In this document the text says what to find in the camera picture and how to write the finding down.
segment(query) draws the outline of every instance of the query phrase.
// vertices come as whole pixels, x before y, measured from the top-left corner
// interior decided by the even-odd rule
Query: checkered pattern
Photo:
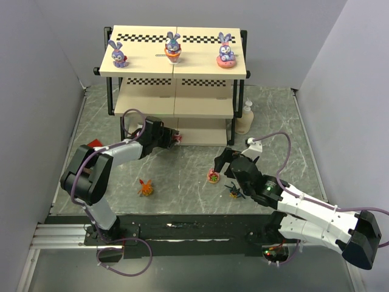
[[[130,35],[129,33],[120,33],[117,35],[117,41],[137,41],[144,43],[164,43],[168,39],[165,35]]]
[[[221,87],[225,86],[225,80],[182,79],[181,85]]]
[[[128,78],[127,84],[133,85],[171,85],[171,78]]]
[[[183,43],[198,43],[198,44],[221,44],[218,36],[194,36],[194,35],[183,35]],[[230,42],[235,44],[236,40],[234,36],[231,36]]]

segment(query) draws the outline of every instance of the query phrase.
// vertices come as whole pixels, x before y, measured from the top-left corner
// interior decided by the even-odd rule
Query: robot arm
[[[140,129],[137,129],[130,138],[137,136],[139,132]],[[76,185],[75,200],[83,203],[83,208],[92,215],[107,239],[117,239],[120,232],[120,220],[104,198],[111,169],[128,161],[142,159],[155,147],[169,149],[179,143],[179,138],[178,131],[164,127],[157,118],[147,117],[145,131],[138,140],[98,153],[86,164]],[[60,179],[61,188],[71,194],[82,163],[93,152],[102,148],[104,147],[81,145]]]
[[[337,251],[349,263],[362,269],[371,269],[381,233],[371,212],[339,212],[337,206],[325,204],[298,190],[286,181],[283,190],[274,176],[262,174],[256,167],[262,145],[253,138],[247,140],[248,149],[240,152],[227,147],[215,158],[215,172],[236,179],[243,194],[262,206],[281,211],[277,226],[283,238],[295,238],[302,244],[322,245]]]

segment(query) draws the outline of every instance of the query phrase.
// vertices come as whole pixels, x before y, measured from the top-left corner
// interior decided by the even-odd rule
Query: soap bottle
[[[247,100],[244,103],[242,117],[236,119],[235,133],[244,135],[250,130],[251,123],[254,119],[254,113],[251,110],[253,103],[250,100]]]

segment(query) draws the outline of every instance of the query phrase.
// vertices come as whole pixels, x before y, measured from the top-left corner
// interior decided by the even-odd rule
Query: marble floor
[[[276,131],[289,133],[292,153],[281,178],[304,192],[323,199],[312,162],[308,143],[301,125],[292,91],[287,88],[246,86],[245,98],[253,102],[254,121],[246,135],[236,135],[235,150],[244,150],[244,140],[261,137]],[[114,97],[119,90],[114,87]],[[70,158],[81,144],[99,139],[104,145],[120,140],[119,117],[109,116],[105,85],[86,90],[86,102]],[[217,184],[210,184],[206,174],[213,166],[213,158],[224,147],[181,146],[171,150],[154,149],[139,161],[123,164],[111,171],[105,197],[117,214],[268,214],[272,209],[257,205],[250,198],[233,199],[224,184],[231,179],[222,176]],[[263,174],[275,175],[282,165],[287,150],[285,137],[276,136],[263,141],[263,153],[257,162]],[[152,179],[154,193],[139,196],[139,179]],[[59,190],[50,211],[51,215],[82,214],[69,195]]]

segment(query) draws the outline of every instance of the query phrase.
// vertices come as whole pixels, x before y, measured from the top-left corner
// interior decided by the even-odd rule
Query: orange toy
[[[180,54],[181,54],[181,45],[180,45],[180,49],[175,54],[169,53],[168,50],[166,50],[165,48],[165,55],[166,57],[168,57],[170,64],[178,64]]]
[[[151,179],[145,184],[141,179],[139,180],[142,185],[142,189],[139,190],[138,193],[142,192],[143,196],[149,196],[153,192],[153,187],[151,186]]]

